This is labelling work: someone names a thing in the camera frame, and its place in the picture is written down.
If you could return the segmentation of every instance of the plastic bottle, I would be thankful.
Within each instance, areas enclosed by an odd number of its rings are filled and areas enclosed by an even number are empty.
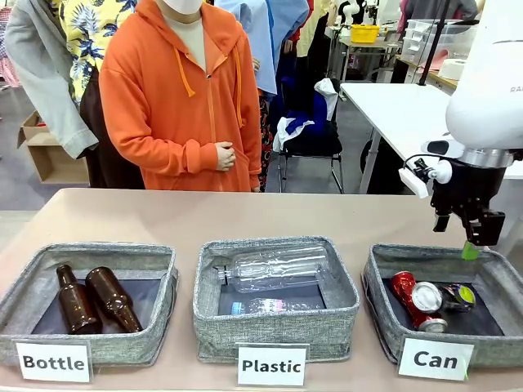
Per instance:
[[[318,305],[308,305],[298,301],[254,298],[248,303],[233,302],[231,314],[279,313],[323,309]]]
[[[319,246],[243,254],[219,277],[241,293],[310,286],[318,284],[316,275],[326,260],[327,252]]]
[[[71,267],[60,265],[56,269],[60,290],[58,301],[70,335],[101,333],[102,323],[95,305],[89,300],[87,289],[78,283]]]
[[[87,274],[85,281],[108,319],[116,321],[125,332],[143,331],[132,310],[132,298],[123,290],[113,271],[106,267],[95,268]]]

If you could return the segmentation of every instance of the label card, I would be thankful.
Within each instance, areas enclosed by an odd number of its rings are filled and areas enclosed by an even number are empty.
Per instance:
[[[238,384],[303,386],[307,348],[240,346],[238,348]]]
[[[25,380],[90,382],[88,345],[52,345],[16,342]]]
[[[474,345],[405,339],[400,375],[463,381]]]

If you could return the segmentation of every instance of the yellow garment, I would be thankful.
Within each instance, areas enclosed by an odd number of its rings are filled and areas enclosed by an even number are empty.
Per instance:
[[[314,0],[314,10],[309,20],[302,27],[300,40],[296,45],[297,57],[306,57],[309,53],[312,38],[314,38],[314,33],[318,26],[318,20],[329,12],[330,1],[331,0]]]
[[[118,27],[136,9],[137,0],[48,0],[60,18],[73,57],[73,100],[79,105],[94,68],[101,69],[105,49]]]

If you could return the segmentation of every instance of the yellow plastic bin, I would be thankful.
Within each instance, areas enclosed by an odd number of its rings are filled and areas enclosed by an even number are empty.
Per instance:
[[[353,24],[351,26],[351,41],[353,43],[375,43],[378,38],[379,26]]]

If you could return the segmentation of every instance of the black chair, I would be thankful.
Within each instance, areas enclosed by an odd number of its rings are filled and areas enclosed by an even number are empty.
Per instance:
[[[339,93],[340,83],[337,79],[331,79],[334,89]],[[340,194],[345,193],[343,186],[343,168],[342,168],[342,143],[339,140],[336,124],[336,111],[334,109],[331,121],[326,121],[324,131],[320,134],[311,134],[304,131],[299,136],[287,140],[282,146],[278,156],[278,174],[279,174],[279,191],[284,192],[287,184],[287,167],[290,158],[313,158],[313,159],[330,159],[330,169]],[[285,166],[282,173],[282,158],[285,158]],[[334,170],[334,161],[339,165],[339,179]]]

